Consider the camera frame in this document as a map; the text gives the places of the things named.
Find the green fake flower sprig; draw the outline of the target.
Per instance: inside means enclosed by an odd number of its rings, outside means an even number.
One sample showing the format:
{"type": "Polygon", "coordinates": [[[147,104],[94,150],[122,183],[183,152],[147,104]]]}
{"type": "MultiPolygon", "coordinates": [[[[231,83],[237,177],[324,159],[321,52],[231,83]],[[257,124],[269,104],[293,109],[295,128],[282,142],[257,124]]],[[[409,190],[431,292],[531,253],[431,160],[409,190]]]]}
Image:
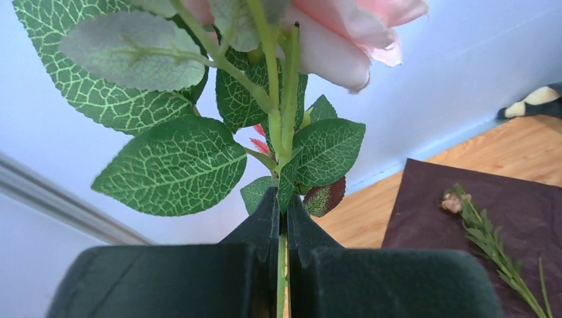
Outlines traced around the green fake flower sprig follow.
{"type": "Polygon", "coordinates": [[[486,209],[477,209],[472,201],[472,196],[461,184],[454,184],[453,187],[443,192],[440,206],[443,210],[458,214],[462,218],[464,236],[479,248],[480,251],[477,254],[495,264],[498,277],[524,299],[537,317],[553,317],[547,295],[542,257],[537,259],[544,302],[543,305],[540,305],[521,275],[522,263],[519,260],[513,260],[505,252],[504,240],[500,237],[502,227],[495,227],[492,224],[486,209]]]}

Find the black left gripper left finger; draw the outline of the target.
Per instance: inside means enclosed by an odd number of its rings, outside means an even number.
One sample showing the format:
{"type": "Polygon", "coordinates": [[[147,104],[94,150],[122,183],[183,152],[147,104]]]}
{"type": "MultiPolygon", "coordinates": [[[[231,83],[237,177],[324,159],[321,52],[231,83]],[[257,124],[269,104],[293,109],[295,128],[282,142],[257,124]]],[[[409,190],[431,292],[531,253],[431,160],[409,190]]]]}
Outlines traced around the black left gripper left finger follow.
{"type": "Polygon", "coordinates": [[[280,212],[268,188],[216,244],[98,246],[68,268],[48,317],[275,317],[280,212]]]}

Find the black floral plush blanket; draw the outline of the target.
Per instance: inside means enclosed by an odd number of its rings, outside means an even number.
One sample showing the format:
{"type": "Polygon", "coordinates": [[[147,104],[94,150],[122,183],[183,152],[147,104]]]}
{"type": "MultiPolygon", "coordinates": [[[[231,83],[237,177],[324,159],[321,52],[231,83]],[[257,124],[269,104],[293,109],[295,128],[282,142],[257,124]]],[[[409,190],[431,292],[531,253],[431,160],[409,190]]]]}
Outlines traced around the black floral plush blanket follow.
{"type": "Polygon", "coordinates": [[[515,102],[509,107],[501,108],[497,112],[496,118],[507,120],[536,115],[561,119],[561,82],[538,88],[523,100],[515,102]]]}

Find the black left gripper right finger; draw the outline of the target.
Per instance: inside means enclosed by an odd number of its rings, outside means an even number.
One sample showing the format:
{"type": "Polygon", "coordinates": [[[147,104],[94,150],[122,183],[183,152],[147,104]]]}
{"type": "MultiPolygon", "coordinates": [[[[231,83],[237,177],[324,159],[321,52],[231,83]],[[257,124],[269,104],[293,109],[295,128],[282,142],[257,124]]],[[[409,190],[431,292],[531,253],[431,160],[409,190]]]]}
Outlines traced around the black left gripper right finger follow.
{"type": "Polygon", "coordinates": [[[293,196],[291,317],[503,317],[485,269],[460,250],[345,248],[293,196]]]}

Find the dark red wrapping paper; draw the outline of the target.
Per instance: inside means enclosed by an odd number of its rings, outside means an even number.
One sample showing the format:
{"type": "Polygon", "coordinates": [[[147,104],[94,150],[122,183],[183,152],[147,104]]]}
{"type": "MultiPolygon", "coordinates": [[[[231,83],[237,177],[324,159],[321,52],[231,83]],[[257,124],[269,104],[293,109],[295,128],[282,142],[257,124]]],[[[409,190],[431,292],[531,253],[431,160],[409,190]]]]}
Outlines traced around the dark red wrapping paper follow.
{"type": "Polygon", "coordinates": [[[384,248],[457,249],[485,267],[507,317],[535,317],[500,264],[540,308],[561,316],[561,188],[408,160],[384,248]]]}

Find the pink fake rose stem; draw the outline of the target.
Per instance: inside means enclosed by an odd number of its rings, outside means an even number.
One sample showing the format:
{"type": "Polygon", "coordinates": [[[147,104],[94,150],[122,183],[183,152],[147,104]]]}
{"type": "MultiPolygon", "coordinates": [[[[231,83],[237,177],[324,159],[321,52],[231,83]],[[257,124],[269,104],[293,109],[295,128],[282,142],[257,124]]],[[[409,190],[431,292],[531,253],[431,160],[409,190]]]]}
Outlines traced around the pink fake rose stem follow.
{"type": "Polygon", "coordinates": [[[280,212],[277,314],[287,298],[286,212],[293,196],[342,180],[366,127],[312,119],[308,76],[350,93],[377,60],[402,63],[395,29],[425,1],[13,1],[62,97],[131,135],[91,188],[147,215],[208,210],[252,156],[280,212]]]}

